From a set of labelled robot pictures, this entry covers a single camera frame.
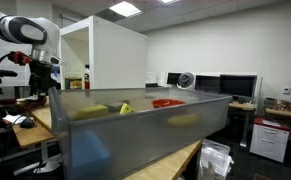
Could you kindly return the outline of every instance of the computer monitor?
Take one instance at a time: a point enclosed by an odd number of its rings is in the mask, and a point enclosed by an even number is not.
[[[237,98],[253,98],[257,76],[253,75],[221,75],[220,87],[222,94]]]
[[[168,73],[167,84],[176,85],[181,73]]]
[[[195,90],[207,92],[220,91],[220,77],[217,76],[196,76]]]

